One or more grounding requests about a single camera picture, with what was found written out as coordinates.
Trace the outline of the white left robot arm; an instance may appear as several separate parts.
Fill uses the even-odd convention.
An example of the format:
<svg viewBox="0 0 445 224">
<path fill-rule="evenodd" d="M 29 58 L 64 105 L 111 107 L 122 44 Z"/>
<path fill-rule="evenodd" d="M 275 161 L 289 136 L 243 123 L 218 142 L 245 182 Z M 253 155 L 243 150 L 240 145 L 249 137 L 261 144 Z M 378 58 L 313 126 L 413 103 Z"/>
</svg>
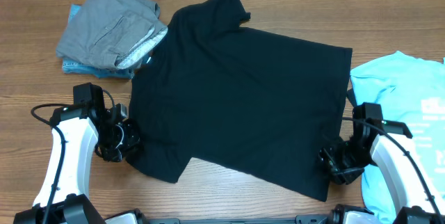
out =
<svg viewBox="0 0 445 224">
<path fill-rule="evenodd" d="M 107 109 L 107 91 L 92 83 L 73 87 L 72 105 L 54 104 L 50 126 L 53 144 L 44 183 L 32 208 L 15 215 L 15 223 L 144 224 L 139 210 L 103 218 L 89 199 L 93 155 L 121 162 L 140 146 L 136 123 L 127 117 L 123 104 Z"/>
</svg>

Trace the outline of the blue denim folded garment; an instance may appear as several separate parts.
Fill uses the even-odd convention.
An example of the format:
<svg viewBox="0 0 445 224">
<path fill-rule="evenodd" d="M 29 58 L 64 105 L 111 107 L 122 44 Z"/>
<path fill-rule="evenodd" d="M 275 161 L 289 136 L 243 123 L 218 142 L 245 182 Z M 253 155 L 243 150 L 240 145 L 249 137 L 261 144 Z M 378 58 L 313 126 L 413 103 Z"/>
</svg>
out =
<svg viewBox="0 0 445 224">
<path fill-rule="evenodd" d="M 81 6 L 75 4 L 71 5 L 68 17 L 68 23 L 78 13 L 80 8 Z M 149 54 L 146 54 L 142 60 L 143 60 L 142 64 L 146 64 L 151 60 L 151 56 L 149 56 Z M 132 79 L 135 74 L 134 69 L 117 70 L 117 71 L 97 69 L 95 67 L 85 65 L 83 63 L 79 63 L 65 57 L 62 58 L 62 71 L 66 74 L 91 74 L 96 76 L 97 78 L 116 77 L 120 79 Z"/>
</svg>

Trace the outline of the light blue t-shirt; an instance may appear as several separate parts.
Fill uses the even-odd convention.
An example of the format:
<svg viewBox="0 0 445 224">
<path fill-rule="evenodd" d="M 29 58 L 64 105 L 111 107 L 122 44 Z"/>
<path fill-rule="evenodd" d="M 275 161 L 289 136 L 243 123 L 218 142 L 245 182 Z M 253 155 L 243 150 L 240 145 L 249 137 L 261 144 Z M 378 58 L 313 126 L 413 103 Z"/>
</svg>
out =
<svg viewBox="0 0 445 224">
<path fill-rule="evenodd" d="M 357 104 L 376 103 L 384 119 L 404 122 L 416 153 L 444 193 L 444 64 L 397 51 L 350 71 Z"/>
</svg>

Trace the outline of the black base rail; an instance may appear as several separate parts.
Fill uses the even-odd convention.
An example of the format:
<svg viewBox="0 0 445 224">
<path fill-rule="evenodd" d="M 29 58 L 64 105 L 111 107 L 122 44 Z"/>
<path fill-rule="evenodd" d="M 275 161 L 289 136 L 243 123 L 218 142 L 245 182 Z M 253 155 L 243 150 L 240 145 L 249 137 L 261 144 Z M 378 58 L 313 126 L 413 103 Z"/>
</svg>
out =
<svg viewBox="0 0 445 224">
<path fill-rule="evenodd" d="M 149 224 L 324 224 L 327 215 L 310 214 L 297 215 L 293 218 L 227 218 L 227 219 L 200 219 L 180 220 L 178 218 L 151 218 Z"/>
</svg>

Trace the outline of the black t-shirt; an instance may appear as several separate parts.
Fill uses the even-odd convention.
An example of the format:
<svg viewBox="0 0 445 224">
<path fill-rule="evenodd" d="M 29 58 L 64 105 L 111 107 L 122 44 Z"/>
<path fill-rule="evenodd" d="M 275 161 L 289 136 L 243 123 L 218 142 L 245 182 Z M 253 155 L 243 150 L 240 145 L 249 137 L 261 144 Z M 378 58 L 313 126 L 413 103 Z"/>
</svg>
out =
<svg viewBox="0 0 445 224">
<path fill-rule="evenodd" d="M 244 26 L 241 0 L 178 10 L 132 81 L 141 147 L 127 161 L 175 183 L 192 158 L 326 201 L 318 152 L 339 136 L 350 48 Z"/>
</svg>

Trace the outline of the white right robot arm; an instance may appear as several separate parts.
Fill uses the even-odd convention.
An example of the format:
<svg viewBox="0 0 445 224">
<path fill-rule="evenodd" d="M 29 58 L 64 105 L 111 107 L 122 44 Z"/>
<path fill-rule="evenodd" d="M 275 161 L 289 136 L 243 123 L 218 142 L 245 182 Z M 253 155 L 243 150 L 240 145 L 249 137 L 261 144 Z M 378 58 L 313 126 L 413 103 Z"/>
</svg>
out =
<svg viewBox="0 0 445 224">
<path fill-rule="evenodd" d="M 389 189 L 395 223 L 443 223 L 444 200 L 425 176 L 407 125 L 385 120 L 381 106 L 373 103 L 356 106 L 349 120 L 353 122 L 350 139 L 340 139 L 318 153 L 330 180 L 350 184 L 372 164 L 380 169 Z"/>
</svg>

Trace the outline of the grey folded shorts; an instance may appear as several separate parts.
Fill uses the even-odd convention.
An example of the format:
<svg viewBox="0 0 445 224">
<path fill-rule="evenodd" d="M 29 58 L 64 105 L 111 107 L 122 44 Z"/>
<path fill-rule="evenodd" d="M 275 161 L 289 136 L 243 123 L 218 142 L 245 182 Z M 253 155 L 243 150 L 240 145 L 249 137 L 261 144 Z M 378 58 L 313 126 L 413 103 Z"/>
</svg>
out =
<svg viewBox="0 0 445 224">
<path fill-rule="evenodd" d="M 167 35 L 151 0 L 86 0 L 56 47 L 60 58 L 106 70 L 140 67 Z"/>
</svg>

